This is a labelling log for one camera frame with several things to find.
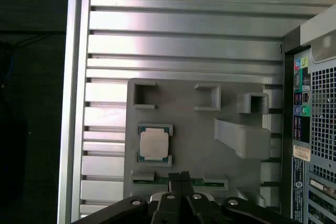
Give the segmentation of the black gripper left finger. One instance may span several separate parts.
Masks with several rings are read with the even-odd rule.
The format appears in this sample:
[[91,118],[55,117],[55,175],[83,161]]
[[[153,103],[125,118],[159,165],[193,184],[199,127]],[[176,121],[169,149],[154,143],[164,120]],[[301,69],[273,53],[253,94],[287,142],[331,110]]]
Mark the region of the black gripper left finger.
[[158,200],[131,196],[98,210],[74,223],[178,223],[182,200],[183,173],[170,173],[168,191]]

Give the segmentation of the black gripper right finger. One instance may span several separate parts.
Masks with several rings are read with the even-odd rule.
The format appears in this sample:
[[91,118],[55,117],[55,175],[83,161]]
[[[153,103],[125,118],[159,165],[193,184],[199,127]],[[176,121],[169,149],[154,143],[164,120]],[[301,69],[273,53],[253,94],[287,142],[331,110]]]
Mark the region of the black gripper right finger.
[[298,223],[239,197],[229,197],[218,204],[194,191],[189,172],[183,171],[181,176],[182,196],[192,215],[187,214],[186,220],[194,219],[195,223]]

